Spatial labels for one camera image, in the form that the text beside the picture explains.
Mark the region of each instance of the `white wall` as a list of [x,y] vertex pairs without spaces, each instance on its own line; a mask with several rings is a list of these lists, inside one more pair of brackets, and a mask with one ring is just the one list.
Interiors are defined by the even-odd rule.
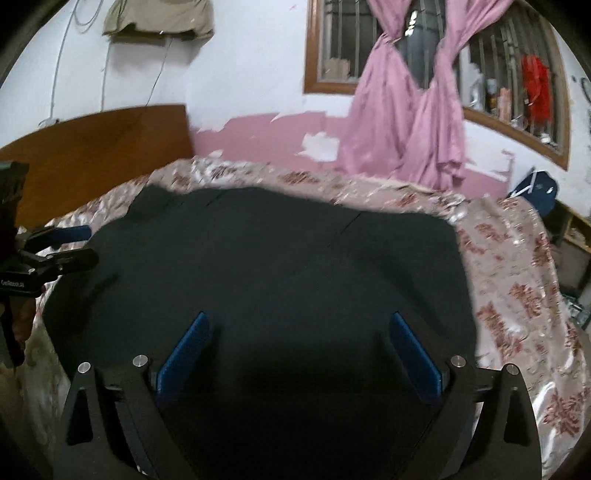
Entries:
[[[99,0],[81,0],[79,17],[89,19]],[[346,116],[351,97],[302,94],[307,0],[212,0],[215,35],[204,44],[173,40],[151,103],[186,103],[191,125],[220,130],[231,118],[278,112],[324,111]],[[112,0],[85,34],[72,23],[57,75],[54,117],[69,119],[100,110],[108,39],[101,36]],[[37,128],[49,115],[51,86],[61,39],[74,6],[71,0],[27,46],[0,89],[0,145]],[[559,198],[583,215],[591,209],[589,104],[578,80],[583,69],[559,37],[571,99],[568,172],[529,148],[466,122],[471,137],[515,153],[512,184],[531,166],[548,170],[560,185]],[[113,44],[105,82],[105,109],[145,105],[165,46]],[[482,151],[468,151],[468,156]]]

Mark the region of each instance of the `pink curtain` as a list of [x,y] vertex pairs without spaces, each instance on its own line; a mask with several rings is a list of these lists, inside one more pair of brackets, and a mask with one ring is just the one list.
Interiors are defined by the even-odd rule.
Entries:
[[497,21],[512,2],[447,0],[446,33],[437,47],[434,77],[422,90],[394,46],[411,0],[369,0],[384,33],[359,81],[337,168],[436,189],[451,189],[462,179],[463,113],[452,65],[470,37]]

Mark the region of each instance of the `window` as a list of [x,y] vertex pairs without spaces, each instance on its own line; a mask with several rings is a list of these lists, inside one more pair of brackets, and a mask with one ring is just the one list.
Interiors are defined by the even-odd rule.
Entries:
[[[446,0],[413,0],[395,46],[422,88],[446,28]],[[366,0],[310,0],[306,93],[353,94],[382,34]],[[549,23],[522,1],[472,37],[454,63],[465,118],[568,166],[567,86]]]

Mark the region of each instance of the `wooden headboard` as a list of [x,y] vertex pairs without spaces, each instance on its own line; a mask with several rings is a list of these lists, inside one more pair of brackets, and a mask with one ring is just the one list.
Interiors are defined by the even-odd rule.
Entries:
[[192,158],[184,105],[88,115],[20,138],[0,161],[30,165],[17,225],[40,226],[179,158]]

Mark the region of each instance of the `floral bedsheet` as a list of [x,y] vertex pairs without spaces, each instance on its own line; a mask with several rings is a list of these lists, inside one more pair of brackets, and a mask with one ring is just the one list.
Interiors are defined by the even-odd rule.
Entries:
[[[452,192],[390,180],[196,157],[122,184],[51,223],[88,224],[96,232],[125,215],[147,184],[177,193],[204,187],[259,186],[357,209],[425,212],[445,218],[456,229],[470,283],[478,363],[499,369],[512,362],[521,368],[540,432],[545,478],[579,439],[591,413],[587,359],[558,290],[544,226],[526,201],[485,197],[468,202]],[[55,432],[69,389],[43,325],[43,307],[53,287],[48,286],[38,299],[26,362],[17,373],[35,435],[49,458],[53,458]]]

